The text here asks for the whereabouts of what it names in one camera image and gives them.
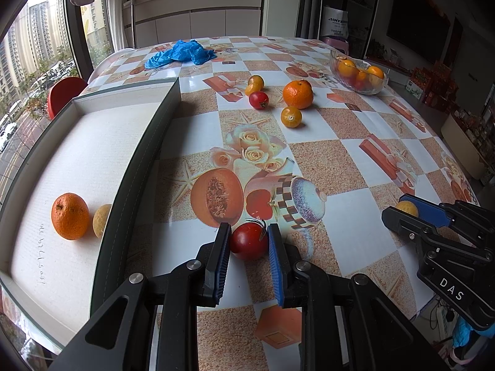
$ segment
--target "glass bowl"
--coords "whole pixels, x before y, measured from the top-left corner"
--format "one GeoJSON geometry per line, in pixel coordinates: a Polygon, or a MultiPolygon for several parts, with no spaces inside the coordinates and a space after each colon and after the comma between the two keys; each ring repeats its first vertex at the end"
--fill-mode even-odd
{"type": "Polygon", "coordinates": [[[349,89],[362,95],[374,95],[383,89],[388,83],[387,75],[381,79],[376,75],[367,73],[371,64],[366,61],[348,57],[340,51],[330,52],[330,69],[338,81],[349,89]],[[343,63],[343,60],[351,60],[356,67],[343,63]]]}

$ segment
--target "white box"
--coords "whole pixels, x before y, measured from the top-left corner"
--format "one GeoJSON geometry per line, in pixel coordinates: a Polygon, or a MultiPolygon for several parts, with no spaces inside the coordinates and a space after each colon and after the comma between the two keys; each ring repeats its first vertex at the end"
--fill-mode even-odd
{"type": "Polygon", "coordinates": [[[0,281],[33,324],[63,347],[119,285],[145,180],[175,107],[178,79],[73,99],[27,155],[0,211],[0,281]],[[111,203],[105,234],[92,224],[60,237],[51,206],[80,195],[90,215],[111,203]]]}

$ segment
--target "tree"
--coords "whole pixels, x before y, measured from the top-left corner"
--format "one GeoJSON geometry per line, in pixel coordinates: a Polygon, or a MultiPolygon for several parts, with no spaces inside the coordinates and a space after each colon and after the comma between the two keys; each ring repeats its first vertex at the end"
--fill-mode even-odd
{"type": "Polygon", "coordinates": [[[47,60],[40,60],[38,63],[38,69],[41,72],[41,75],[43,75],[50,69],[50,63],[47,60]]]}
{"type": "Polygon", "coordinates": [[[110,46],[110,43],[108,43],[108,41],[99,43],[95,46],[91,46],[90,42],[89,41],[87,42],[88,42],[88,50],[90,51],[91,61],[95,68],[105,58],[107,58],[110,54],[112,54],[112,47],[110,46]]]}
{"type": "Polygon", "coordinates": [[[71,70],[69,71],[69,76],[77,76],[77,77],[79,77],[79,73],[78,73],[78,71],[77,71],[77,68],[76,68],[76,67],[74,67],[73,69],[71,69],[71,70]]]}
{"type": "Polygon", "coordinates": [[[71,57],[72,53],[70,52],[70,50],[66,50],[64,46],[59,46],[57,48],[57,61],[63,61],[65,63],[65,61],[71,57]]]}
{"type": "Polygon", "coordinates": [[[7,93],[0,96],[0,115],[2,116],[2,118],[3,116],[7,115],[9,120],[13,122],[14,119],[12,118],[9,111],[11,109],[11,104],[12,104],[12,99],[7,93]]]}
{"type": "Polygon", "coordinates": [[[48,92],[45,90],[40,95],[28,99],[26,103],[26,110],[34,120],[38,121],[42,118],[48,118],[47,98],[48,92]]]}
{"type": "Polygon", "coordinates": [[[26,95],[29,93],[29,90],[33,86],[33,81],[36,80],[36,76],[34,74],[26,74],[25,79],[19,83],[19,89],[21,92],[24,92],[26,95]]]}

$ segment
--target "orange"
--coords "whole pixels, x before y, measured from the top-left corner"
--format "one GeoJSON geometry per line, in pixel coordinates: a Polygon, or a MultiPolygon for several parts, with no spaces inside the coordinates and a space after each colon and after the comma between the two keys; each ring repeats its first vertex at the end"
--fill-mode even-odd
{"type": "Polygon", "coordinates": [[[67,240],[81,238],[90,220],[90,212],[84,199],[67,192],[57,199],[51,207],[51,223],[55,231],[67,240]]]}
{"type": "Polygon", "coordinates": [[[287,106],[305,109],[313,103],[313,89],[308,81],[291,81],[285,85],[282,91],[287,106]]]}
{"type": "Polygon", "coordinates": [[[282,110],[282,113],[280,115],[280,120],[282,121],[282,124],[286,127],[289,128],[295,128],[299,124],[301,124],[301,121],[303,120],[303,114],[301,113],[301,110],[299,110],[296,107],[293,106],[288,106],[282,110]]]}
{"type": "Polygon", "coordinates": [[[251,95],[251,93],[253,92],[259,92],[261,90],[260,86],[259,86],[259,83],[250,83],[246,90],[244,91],[244,93],[246,94],[246,96],[249,96],[251,95]]]}
{"type": "Polygon", "coordinates": [[[259,75],[253,75],[251,78],[249,78],[248,81],[247,81],[247,84],[250,85],[251,83],[258,84],[259,85],[259,90],[262,90],[265,87],[265,81],[259,75]]]}
{"type": "Polygon", "coordinates": [[[357,75],[356,75],[356,81],[364,81],[366,78],[368,78],[368,74],[366,71],[360,70],[357,75]]]}
{"type": "Polygon", "coordinates": [[[377,66],[370,66],[368,67],[368,73],[376,75],[378,78],[383,79],[385,78],[385,74],[383,73],[381,68],[378,68],[377,66]]]}
{"type": "Polygon", "coordinates": [[[340,60],[338,63],[337,71],[344,78],[350,78],[355,75],[356,64],[352,60],[340,60]]]}

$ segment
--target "curtain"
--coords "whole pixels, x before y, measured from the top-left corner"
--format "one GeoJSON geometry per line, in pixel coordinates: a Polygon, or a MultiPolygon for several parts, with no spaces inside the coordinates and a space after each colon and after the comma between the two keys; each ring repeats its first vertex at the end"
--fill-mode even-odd
{"type": "Polygon", "coordinates": [[[318,39],[322,0],[300,0],[296,37],[318,39]]]}
{"type": "Polygon", "coordinates": [[[112,36],[113,49],[115,51],[128,47],[124,32],[124,20],[122,19],[122,4],[124,0],[106,0],[108,5],[108,24],[112,36]]]}

